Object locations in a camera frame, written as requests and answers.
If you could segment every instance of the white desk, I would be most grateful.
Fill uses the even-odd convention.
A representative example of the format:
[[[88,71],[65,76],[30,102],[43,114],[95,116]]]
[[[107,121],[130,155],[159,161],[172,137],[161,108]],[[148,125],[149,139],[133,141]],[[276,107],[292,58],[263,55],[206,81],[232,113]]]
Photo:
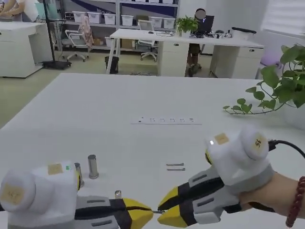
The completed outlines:
[[[45,23],[0,22],[0,77],[26,78],[51,59]]]
[[[216,38],[184,38],[179,36],[162,36],[162,32],[119,29],[113,33],[110,62],[113,57],[115,44],[120,47],[120,39],[150,40],[159,42],[158,72],[161,76],[184,77],[187,53],[190,43],[212,44],[215,46],[210,66],[218,78],[255,79],[260,60],[264,54],[264,47],[260,44],[237,39]]]
[[[305,134],[271,116],[236,117],[222,111],[255,80],[201,79],[62,73],[0,131],[0,180],[13,167],[31,168],[70,159],[80,162],[85,186],[80,195],[136,199],[156,209],[172,187],[206,170],[203,138],[211,132],[254,124],[268,138],[284,139],[305,149]],[[197,118],[203,125],[131,125],[144,116]],[[87,156],[96,154],[100,176],[88,177]],[[270,153],[274,170],[299,179],[304,160],[289,147]],[[168,172],[166,163],[185,163],[185,172]],[[144,229],[169,229],[154,217]],[[0,228],[6,227],[0,213]],[[223,214],[213,225],[193,229],[284,228],[285,218],[250,210]],[[297,220],[295,229],[303,229]]]

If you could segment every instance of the metal pin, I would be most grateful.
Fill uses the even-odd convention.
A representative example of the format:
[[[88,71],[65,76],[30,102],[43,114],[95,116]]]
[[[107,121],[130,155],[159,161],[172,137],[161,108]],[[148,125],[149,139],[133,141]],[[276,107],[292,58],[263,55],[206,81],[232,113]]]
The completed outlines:
[[[168,168],[167,171],[185,171],[185,168]]]
[[[122,199],[122,192],[121,192],[121,190],[116,190],[114,192],[114,196],[115,196],[116,199]]]
[[[164,214],[165,211],[152,211],[154,214]]]
[[[91,154],[88,156],[89,163],[89,178],[96,179],[99,177],[99,172],[97,171],[96,155]]]
[[[81,174],[81,165],[80,163],[74,163],[75,164],[75,168],[76,168],[76,171],[78,172],[78,174],[80,175],[80,187],[83,187],[84,184],[85,184],[85,181],[82,179],[82,174]]]
[[[184,166],[184,163],[181,163],[181,164],[166,164],[166,166]]]

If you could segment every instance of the small plant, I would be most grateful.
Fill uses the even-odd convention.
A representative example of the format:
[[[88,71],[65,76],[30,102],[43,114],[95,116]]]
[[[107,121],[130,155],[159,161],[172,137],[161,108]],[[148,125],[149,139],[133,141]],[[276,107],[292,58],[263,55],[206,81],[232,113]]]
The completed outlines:
[[[263,81],[246,90],[260,101],[258,107],[262,108],[262,111],[254,112],[253,105],[240,98],[237,99],[237,105],[225,106],[226,112],[236,115],[266,114],[279,110],[285,104],[295,108],[305,104],[305,47],[299,44],[292,48],[282,46],[282,51],[282,76],[278,77],[276,66],[265,67],[261,70]],[[271,90],[265,90],[265,84]]]
[[[193,32],[198,29],[198,21],[195,18],[189,18],[185,16],[185,18],[177,19],[177,30],[181,34],[182,32]]]

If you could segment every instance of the power strip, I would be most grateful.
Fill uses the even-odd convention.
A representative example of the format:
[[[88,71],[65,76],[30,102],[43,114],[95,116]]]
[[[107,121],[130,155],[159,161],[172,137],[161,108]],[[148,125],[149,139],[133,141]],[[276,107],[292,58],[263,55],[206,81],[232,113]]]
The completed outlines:
[[[202,125],[194,118],[154,118],[141,117],[132,124],[139,125]]]

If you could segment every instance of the potted plant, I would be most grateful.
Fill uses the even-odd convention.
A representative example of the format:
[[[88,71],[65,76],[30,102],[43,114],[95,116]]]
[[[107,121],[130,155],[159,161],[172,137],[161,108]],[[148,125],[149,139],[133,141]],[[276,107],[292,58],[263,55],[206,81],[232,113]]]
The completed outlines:
[[[259,101],[259,109],[254,110],[252,104],[239,98],[236,105],[224,107],[226,112],[256,115],[282,109],[285,121],[305,130],[305,47],[299,44],[292,48],[282,46],[282,51],[281,77],[276,73],[276,66],[265,67],[261,70],[263,80],[246,90]]]
[[[198,21],[195,18],[178,18],[176,22],[176,28],[179,36],[189,37],[191,32],[198,29]]]

